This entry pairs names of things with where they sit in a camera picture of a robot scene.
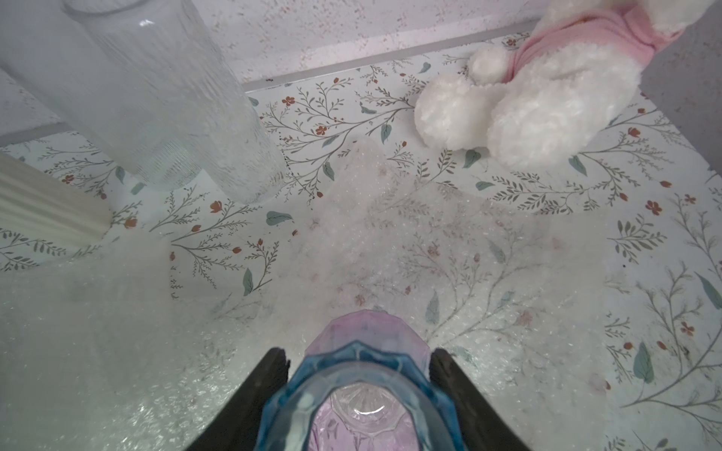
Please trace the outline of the cream ribbed ceramic vase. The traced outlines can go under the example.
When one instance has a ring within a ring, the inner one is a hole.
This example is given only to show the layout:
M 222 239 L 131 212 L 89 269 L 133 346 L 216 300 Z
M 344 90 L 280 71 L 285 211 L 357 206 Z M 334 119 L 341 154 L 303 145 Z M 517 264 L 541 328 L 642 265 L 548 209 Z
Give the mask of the cream ribbed ceramic vase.
M 1 227 L 59 246 L 101 242 L 113 214 L 101 201 L 31 165 L 1 155 Z

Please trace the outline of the bubble purple vase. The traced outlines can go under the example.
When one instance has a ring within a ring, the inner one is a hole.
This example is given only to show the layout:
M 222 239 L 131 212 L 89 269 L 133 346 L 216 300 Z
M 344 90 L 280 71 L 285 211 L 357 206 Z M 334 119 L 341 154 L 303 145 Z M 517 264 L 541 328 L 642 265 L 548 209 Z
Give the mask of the bubble purple vase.
M 259 332 L 300 357 L 327 335 L 408 325 L 442 348 L 535 450 L 590 450 L 605 404 L 606 210 L 517 212 L 399 169 L 363 139 L 332 167 L 264 297 Z

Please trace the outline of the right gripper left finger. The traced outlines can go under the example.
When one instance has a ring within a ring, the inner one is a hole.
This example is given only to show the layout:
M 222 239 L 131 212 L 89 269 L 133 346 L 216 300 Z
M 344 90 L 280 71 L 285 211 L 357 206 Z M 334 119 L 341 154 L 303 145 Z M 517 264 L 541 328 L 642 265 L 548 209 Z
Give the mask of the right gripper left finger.
M 261 427 L 263 408 L 287 384 L 290 364 L 282 349 L 272 348 L 267 351 L 187 450 L 253 450 Z

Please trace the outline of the purple blue glass vase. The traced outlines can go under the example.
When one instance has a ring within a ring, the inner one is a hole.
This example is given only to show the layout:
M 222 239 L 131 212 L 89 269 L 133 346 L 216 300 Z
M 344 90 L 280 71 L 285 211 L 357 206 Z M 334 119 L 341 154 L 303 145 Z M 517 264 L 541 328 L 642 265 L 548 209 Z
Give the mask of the purple blue glass vase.
M 263 408 L 258 450 L 463 450 L 453 401 L 429 378 L 431 349 L 401 318 L 330 321 Z

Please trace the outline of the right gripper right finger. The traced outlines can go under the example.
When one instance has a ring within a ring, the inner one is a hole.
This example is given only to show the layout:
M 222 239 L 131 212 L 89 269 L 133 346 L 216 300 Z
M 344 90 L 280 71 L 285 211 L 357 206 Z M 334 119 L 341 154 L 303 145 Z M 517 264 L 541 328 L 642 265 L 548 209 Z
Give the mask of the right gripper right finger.
M 454 403 L 468 450 L 530 451 L 446 350 L 432 352 L 430 378 Z

